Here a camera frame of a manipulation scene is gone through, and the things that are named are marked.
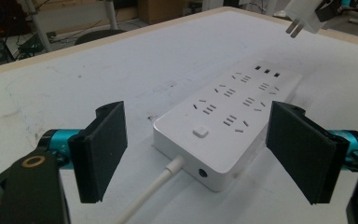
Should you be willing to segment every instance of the power cord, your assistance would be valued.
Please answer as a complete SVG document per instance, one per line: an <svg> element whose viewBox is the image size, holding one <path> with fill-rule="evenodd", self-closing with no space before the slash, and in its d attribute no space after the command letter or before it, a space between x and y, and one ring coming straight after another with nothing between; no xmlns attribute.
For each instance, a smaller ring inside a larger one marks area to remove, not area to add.
<svg viewBox="0 0 358 224"><path fill-rule="evenodd" d="M165 184L171 177L176 175L185 165L185 159L182 156L176 156L166 167L164 172L159 175L153 183L134 201L132 202L118 218L116 224L126 223L130 217L146 202L150 196L153 195L163 184Z"/></svg>

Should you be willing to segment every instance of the power switch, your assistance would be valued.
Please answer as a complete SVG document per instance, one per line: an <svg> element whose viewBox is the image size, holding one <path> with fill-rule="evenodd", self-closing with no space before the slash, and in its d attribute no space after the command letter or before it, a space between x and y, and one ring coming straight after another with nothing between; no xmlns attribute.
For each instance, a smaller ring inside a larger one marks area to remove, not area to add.
<svg viewBox="0 0 358 224"><path fill-rule="evenodd" d="M208 135L208 129L205 126L199 126L193 129L193 134L195 134L198 138L204 138Z"/></svg>

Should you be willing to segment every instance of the floor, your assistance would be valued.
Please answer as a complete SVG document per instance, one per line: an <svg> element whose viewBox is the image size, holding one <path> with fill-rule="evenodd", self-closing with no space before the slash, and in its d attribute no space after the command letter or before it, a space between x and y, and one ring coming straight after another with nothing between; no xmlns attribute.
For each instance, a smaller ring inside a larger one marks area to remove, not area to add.
<svg viewBox="0 0 358 224"><path fill-rule="evenodd" d="M119 22L118 28L124 31L131 31L135 29L139 29L142 27L147 26L148 24L140 21L140 20L131 20L131 21L123 21ZM75 41L82 35L87 34L89 32L109 29L108 25L104 26L93 26L87 28L85 30L75 31L72 33L57 35L54 38L50 39L51 47L53 50L65 49L72 47L75 44ZM24 44L27 40L33 37L33 34L28 35L20 35L20 36L12 36L7 40L7 47L9 48L10 52L13 54L14 58L19 58L19 46ZM45 50L37 52L35 55L46 53Z"/></svg>

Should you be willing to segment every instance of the table surface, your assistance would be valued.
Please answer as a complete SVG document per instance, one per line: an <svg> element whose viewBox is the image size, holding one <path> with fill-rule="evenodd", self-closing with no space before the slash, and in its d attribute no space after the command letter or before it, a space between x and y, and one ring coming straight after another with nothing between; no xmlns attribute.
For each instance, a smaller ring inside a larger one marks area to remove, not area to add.
<svg viewBox="0 0 358 224"><path fill-rule="evenodd" d="M73 171L61 171L72 222L113 223L169 163L153 121L246 58L303 74L292 104L325 129L358 130L358 37L292 39L287 25L218 8L0 66L0 172L45 131L85 128L97 107L123 100L129 147L103 202L80 203ZM181 171L129 223L345 223L357 176L341 172L331 203L310 205L264 148L219 193Z"/></svg>

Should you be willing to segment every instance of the outlet socket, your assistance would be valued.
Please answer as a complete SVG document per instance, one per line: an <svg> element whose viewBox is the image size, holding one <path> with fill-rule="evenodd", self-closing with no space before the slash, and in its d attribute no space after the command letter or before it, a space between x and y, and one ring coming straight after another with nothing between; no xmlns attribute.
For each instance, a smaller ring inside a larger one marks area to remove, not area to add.
<svg viewBox="0 0 358 224"><path fill-rule="evenodd" d="M154 123L154 146L214 191L250 162L267 131L272 101L288 101L302 76L245 60Z"/></svg>

